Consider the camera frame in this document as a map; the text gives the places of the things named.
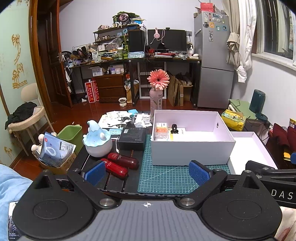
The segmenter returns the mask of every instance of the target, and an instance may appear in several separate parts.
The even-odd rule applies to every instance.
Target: shelf
[[[119,30],[119,29],[123,29],[123,28],[127,28],[127,27],[132,27],[132,26],[139,26],[138,24],[130,24],[130,25],[124,25],[122,27],[112,27],[112,28],[107,28],[107,29],[101,29],[98,30],[96,32],[93,32],[93,34],[103,34],[103,33],[108,33],[114,30]]]
[[[101,41],[96,41],[96,44],[102,44],[102,43],[110,42],[113,39],[116,39],[117,37],[123,39],[123,36],[116,36],[116,37],[112,37],[112,38],[109,38],[109,39],[104,39],[104,40],[101,40]]]

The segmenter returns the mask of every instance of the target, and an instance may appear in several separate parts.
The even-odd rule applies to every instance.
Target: phone
[[[20,238],[17,228],[14,222],[12,221],[12,213],[17,203],[18,201],[9,203],[9,208],[8,208],[8,240],[9,241],[18,240]]]

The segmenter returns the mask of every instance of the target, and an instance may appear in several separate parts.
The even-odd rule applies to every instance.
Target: wall
[[[221,0],[211,2],[218,9],[223,9]],[[197,0],[74,0],[59,15],[62,50],[72,51],[73,46],[94,42],[93,32],[101,24],[111,25],[112,16],[120,11],[140,15],[146,19],[144,24],[147,29],[170,27],[193,32],[195,6],[200,6]]]
[[[36,83],[29,43],[29,0],[15,0],[0,13],[0,83],[10,114],[23,104],[24,86]],[[0,103],[0,160],[9,166],[21,151],[19,142],[4,129],[7,115]],[[40,120],[38,127],[46,123]],[[29,140],[26,131],[23,141]]]
[[[282,65],[252,56],[252,68],[246,83],[234,77],[232,99],[251,102],[254,89],[266,94],[262,113],[268,120],[281,126],[289,125],[289,118],[296,119],[296,72]]]

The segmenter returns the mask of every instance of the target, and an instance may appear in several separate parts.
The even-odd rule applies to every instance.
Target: metal screw
[[[100,205],[104,207],[110,207],[115,204],[115,201],[111,198],[103,198],[100,200]]]
[[[182,198],[181,203],[184,206],[192,206],[195,203],[195,201],[192,198]]]

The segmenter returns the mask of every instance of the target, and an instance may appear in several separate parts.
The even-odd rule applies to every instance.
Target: red cushion
[[[287,138],[290,144],[290,151],[296,152],[296,129],[289,126]]]
[[[276,138],[276,142],[278,145],[290,148],[290,144],[287,138],[287,132],[277,123],[274,123],[272,134]]]

